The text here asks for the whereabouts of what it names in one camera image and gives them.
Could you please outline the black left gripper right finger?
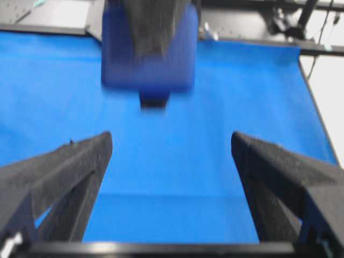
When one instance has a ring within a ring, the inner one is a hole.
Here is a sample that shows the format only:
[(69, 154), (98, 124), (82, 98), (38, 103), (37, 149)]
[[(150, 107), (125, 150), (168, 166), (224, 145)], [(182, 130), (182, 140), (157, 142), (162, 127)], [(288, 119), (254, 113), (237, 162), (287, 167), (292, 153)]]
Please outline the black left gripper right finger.
[(261, 242), (343, 257), (343, 169), (241, 132), (231, 153)]

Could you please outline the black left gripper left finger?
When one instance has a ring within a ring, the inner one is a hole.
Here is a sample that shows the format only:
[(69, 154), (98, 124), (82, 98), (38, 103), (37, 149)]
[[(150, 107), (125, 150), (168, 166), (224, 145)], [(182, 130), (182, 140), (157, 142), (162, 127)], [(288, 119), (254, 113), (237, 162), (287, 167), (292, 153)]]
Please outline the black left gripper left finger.
[(112, 156), (112, 135), (1, 168), (1, 257), (42, 242), (80, 242)]

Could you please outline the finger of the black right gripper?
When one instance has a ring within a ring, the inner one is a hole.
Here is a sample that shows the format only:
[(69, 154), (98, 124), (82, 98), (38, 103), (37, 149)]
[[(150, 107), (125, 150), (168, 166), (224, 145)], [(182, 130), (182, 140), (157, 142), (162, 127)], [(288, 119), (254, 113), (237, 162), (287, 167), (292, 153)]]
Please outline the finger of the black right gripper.
[(188, 1), (121, 1), (138, 58), (164, 55)]
[(169, 92), (139, 91), (140, 107), (142, 109), (164, 109), (169, 101)]

